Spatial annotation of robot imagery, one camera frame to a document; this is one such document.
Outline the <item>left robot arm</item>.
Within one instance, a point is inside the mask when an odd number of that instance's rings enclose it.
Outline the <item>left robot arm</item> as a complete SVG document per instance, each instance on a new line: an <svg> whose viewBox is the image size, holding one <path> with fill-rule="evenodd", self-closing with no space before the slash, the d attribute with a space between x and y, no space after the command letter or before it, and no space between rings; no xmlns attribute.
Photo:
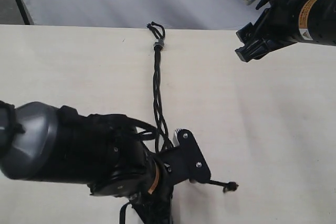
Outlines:
<svg viewBox="0 0 336 224"><path fill-rule="evenodd" d="M126 198L144 223L172 223L173 147L166 124L124 114L80 115L42 102L1 102L1 172L9 179L83 184Z"/></svg>

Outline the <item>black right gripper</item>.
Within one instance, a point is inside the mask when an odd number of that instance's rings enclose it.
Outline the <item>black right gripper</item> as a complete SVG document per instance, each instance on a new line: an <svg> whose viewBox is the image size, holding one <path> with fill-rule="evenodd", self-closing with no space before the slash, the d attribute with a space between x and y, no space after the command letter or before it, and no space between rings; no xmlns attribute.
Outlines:
<svg viewBox="0 0 336 224"><path fill-rule="evenodd" d="M243 47L235 53L243 62L259 60L270 51L302 42L299 35L299 9L302 0L260 0L257 8L269 3L255 24L248 23L236 31Z"/></svg>

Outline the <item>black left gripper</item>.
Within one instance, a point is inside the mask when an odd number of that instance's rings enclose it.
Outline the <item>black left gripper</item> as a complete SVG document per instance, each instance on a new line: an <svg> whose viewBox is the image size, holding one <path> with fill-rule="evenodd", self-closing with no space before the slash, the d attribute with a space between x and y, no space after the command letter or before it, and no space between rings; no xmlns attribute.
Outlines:
<svg viewBox="0 0 336 224"><path fill-rule="evenodd" d="M187 180L185 160L176 155L133 155L132 206L143 223L172 223L173 188Z"/></svg>

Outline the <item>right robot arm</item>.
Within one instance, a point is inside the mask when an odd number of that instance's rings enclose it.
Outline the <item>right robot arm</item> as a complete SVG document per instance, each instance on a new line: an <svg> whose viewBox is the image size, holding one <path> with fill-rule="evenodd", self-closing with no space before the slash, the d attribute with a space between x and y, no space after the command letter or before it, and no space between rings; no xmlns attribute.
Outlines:
<svg viewBox="0 0 336 224"><path fill-rule="evenodd" d="M244 44L235 50L241 61L259 60L296 43L335 46L335 0L260 0L256 9L266 4L254 24L236 33Z"/></svg>

